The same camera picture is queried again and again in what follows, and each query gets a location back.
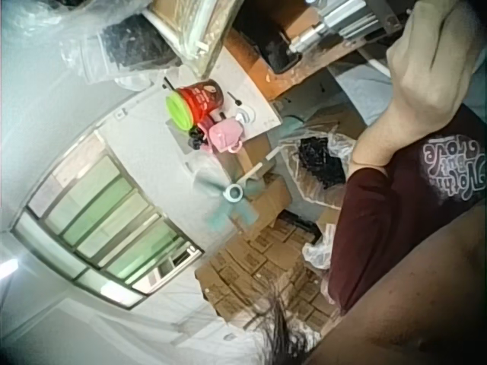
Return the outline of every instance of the pink cup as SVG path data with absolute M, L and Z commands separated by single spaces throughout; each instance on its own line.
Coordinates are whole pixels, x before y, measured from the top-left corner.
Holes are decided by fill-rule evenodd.
M 218 152 L 236 154 L 242 148 L 241 135 L 244 127 L 234 118 L 216 123 L 208 131 L 208 138 Z

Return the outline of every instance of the stacked cardboard boxes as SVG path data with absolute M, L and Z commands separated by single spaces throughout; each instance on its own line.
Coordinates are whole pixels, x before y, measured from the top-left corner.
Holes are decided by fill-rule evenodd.
M 304 267 L 301 249 L 315 236 L 278 219 L 255 239 L 236 236 L 196 270 L 205 298 L 226 322 L 251 330 L 269 295 L 280 293 L 286 308 L 319 332 L 333 311 L 320 294 L 320 279 Z

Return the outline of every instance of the green glass pane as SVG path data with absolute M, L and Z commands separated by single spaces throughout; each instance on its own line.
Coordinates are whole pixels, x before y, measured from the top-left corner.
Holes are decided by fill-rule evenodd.
M 186 244 L 186 240 L 182 237 L 177 238 L 173 243 L 167 245 L 162 252 L 160 252 L 157 256 L 155 256 L 151 261 L 147 264 L 142 266 L 139 270 L 135 272 L 135 274 L 131 275 L 130 278 L 126 281 L 127 284 L 132 284 L 134 281 L 139 279 L 141 275 L 143 275 L 148 269 L 152 266 L 156 265 L 158 262 L 163 261 L 167 258 L 172 252 L 179 249 L 181 246 Z
M 159 220 L 110 265 L 108 271 L 118 278 L 125 278 L 144 265 L 151 257 L 157 255 L 165 246 L 171 244 L 175 236 L 177 236 L 176 232 L 169 228 L 163 220 Z
M 76 215 L 113 179 L 119 171 L 109 157 L 94 165 L 54 207 L 46 224 L 54 233 L 60 234 Z
M 134 194 L 123 202 L 84 242 L 78 250 L 87 257 L 93 257 L 112 238 L 148 207 L 140 194 Z
M 95 224 L 115 207 L 129 192 L 132 187 L 125 179 L 118 179 L 90 203 L 90 206 L 76 219 L 62 238 L 74 245 L 77 243 Z

